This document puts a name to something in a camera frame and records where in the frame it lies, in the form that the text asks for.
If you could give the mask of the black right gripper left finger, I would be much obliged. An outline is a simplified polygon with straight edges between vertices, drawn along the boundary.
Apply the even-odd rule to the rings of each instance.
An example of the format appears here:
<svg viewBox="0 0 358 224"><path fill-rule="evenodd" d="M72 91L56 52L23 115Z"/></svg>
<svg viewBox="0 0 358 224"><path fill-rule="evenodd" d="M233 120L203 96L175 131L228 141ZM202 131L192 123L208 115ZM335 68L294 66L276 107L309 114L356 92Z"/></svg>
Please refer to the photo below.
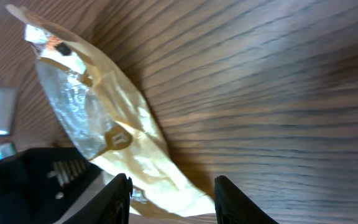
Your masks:
<svg viewBox="0 0 358 224"><path fill-rule="evenodd" d="M63 224L128 224L132 193L132 179L118 174Z"/></svg>

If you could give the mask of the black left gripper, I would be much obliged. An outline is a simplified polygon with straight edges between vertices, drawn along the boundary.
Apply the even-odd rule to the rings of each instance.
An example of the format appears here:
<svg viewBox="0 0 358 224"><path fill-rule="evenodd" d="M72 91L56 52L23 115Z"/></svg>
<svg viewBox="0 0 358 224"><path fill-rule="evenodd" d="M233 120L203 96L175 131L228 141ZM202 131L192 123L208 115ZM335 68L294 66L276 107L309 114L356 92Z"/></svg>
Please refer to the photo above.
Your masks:
<svg viewBox="0 0 358 224"><path fill-rule="evenodd" d="M0 224L55 223L101 173L75 147L33 147L0 160Z"/></svg>

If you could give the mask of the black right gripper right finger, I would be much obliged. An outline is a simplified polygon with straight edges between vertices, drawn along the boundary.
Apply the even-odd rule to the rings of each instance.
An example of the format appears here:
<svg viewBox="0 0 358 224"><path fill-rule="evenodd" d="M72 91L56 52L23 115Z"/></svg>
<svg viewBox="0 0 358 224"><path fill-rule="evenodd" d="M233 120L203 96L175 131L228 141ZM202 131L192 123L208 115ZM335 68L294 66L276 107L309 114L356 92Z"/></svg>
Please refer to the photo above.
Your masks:
<svg viewBox="0 0 358 224"><path fill-rule="evenodd" d="M214 180L214 202L218 224L278 224L224 175Z"/></svg>

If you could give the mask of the clear bagged bread pack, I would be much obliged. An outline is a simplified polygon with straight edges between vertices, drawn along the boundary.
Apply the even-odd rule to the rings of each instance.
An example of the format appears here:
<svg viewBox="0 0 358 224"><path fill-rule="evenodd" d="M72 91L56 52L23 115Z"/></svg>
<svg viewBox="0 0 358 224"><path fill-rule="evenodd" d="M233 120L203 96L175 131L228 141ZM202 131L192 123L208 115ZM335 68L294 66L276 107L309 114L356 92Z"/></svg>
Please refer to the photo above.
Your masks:
<svg viewBox="0 0 358 224"><path fill-rule="evenodd" d="M40 84L77 150L105 181L123 173L134 184L130 211L176 218L214 212L213 199L171 160L142 93L102 51L68 29L12 4L25 25Z"/></svg>

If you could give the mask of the green Kleenex tissue pack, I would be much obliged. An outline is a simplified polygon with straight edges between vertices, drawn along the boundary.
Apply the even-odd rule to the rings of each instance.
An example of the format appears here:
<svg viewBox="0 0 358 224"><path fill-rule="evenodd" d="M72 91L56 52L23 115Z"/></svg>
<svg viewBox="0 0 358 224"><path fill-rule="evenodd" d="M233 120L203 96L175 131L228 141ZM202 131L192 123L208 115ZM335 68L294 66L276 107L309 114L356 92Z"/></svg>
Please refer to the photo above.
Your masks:
<svg viewBox="0 0 358 224"><path fill-rule="evenodd" d="M0 143L0 160L17 154L12 142Z"/></svg>

